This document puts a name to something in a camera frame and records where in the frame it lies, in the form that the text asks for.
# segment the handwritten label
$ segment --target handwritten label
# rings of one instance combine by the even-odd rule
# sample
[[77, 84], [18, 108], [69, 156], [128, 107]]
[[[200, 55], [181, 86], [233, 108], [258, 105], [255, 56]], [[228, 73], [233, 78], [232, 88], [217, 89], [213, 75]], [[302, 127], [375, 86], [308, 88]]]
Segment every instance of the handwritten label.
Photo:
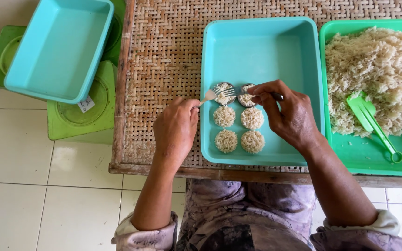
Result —
[[88, 97], [85, 100], [80, 101], [79, 103], [77, 103], [77, 105], [80, 107], [80, 110], [83, 113], [85, 113], [86, 111], [91, 109], [96, 104], [94, 103], [94, 101], [92, 101], [91, 97], [88, 95]]

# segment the hand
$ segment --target hand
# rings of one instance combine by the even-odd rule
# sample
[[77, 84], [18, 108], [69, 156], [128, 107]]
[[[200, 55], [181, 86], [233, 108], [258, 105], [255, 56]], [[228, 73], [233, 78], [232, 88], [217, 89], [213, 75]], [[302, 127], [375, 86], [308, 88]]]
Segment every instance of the hand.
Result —
[[[249, 88], [248, 92], [256, 95], [252, 101], [265, 109], [271, 130], [301, 154], [322, 142], [323, 136], [316, 127], [307, 95], [289, 89], [281, 80], [256, 85]], [[283, 101], [279, 101], [281, 110], [269, 94], [271, 92], [283, 95]]]
[[176, 97], [153, 123], [155, 158], [179, 168], [192, 149], [197, 133], [199, 100]]

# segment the green plastic spatula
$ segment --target green plastic spatula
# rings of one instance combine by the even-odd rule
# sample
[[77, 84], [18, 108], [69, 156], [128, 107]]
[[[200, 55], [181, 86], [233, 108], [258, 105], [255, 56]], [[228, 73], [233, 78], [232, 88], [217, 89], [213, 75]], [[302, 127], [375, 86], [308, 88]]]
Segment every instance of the green plastic spatula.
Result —
[[366, 101], [365, 97], [367, 94], [365, 92], [360, 92], [358, 97], [352, 98], [355, 93], [351, 94], [347, 98], [347, 103], [355, 113], [359, 122], [361, 122], [364, 129], [368, 132], [375, 131], [378, 137], [381, 139], [382, 143], [385, 145], [387, 150], [390, 152], [390, 159], [394, 163], [400, 163], [402, 161], [402, 153], [395, 150], [395, 147], [392, 145], [392, 142], [387, 138], [384, 132], [381, 130], [378, 122], [376, 122], [375, 117], [373, 115], [376, 112], [375, 106], [370, 101]]

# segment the woven bamboo table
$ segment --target woven bamboo table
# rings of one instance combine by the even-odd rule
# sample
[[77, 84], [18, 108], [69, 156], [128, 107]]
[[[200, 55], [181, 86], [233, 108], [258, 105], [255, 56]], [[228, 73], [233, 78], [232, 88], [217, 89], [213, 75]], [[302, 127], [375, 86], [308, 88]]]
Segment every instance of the woven bamboo table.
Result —
[[[204, 27], [213, 20], [255, 17], [402, 18], [402, 0], [126, 0], [116, 84], [110, 173], [147, 175], [155, 143], [153, 121], [176, 96], [200, 97]], [[307, 167], [211, 163], [192, 151], [176, 176], [311, 184]], [[402, 187], [402, 177], [355, 175], [362, 186]]]

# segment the cooked rice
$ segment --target cooked rice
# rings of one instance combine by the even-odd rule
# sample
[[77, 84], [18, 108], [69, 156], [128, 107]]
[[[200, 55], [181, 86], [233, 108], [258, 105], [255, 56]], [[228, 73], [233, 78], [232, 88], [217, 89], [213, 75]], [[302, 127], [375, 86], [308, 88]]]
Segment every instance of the cooked rice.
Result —
[[263, 125], [263, 122], [265, 122], [265, 118], [262, 111], [255, 107], [246, 108], [241, 113], [241, 123], [245, 128], [252, 130], [259, 129]]
[[366, 137], [346, 99], [368, 94], [386, 135], [402, 133], [402, 32], [372, 27], [360, 34], [336, 34], [325, 46], [332, 131]]
[[237, 148], [238, 137], [231, 130], [223, 129], [215, 137], [215, 145], [223, 153], [230, 153]]
[[241, 147], [249, 153], [258, 153], [265, 146], [265, 138], [259, 131], [247, 131], [241, 136]]
[[214, 112], [214, 122], [221, 127], [229, 127], [235, 121], [235, 111], [229, 106], [220, 106]]
[[226, 89], [231, 88], [232, 86], [226, 82], [222, 82], [218, 85], [218, 87], [221, 90], [221, 93], [214, 99], [218, 104], [225, 106], [227, 105], [231, 100], [233, 100], [235, 98], [235, 96], [230, 96], [230, 97], [226, 97], [224, 96], [223, 92]]
[[[243, 86], [243, 90], [247, 91], [249, 88], [254, 87], [255, 85], [253, 83], [247, 84]], [[252, 97], [255, 95], [251, 94], [244, 94], [244, 95], [239, 95], [238, 100], [245, 106], [255, 106], [255, 103], [252, 101]]]

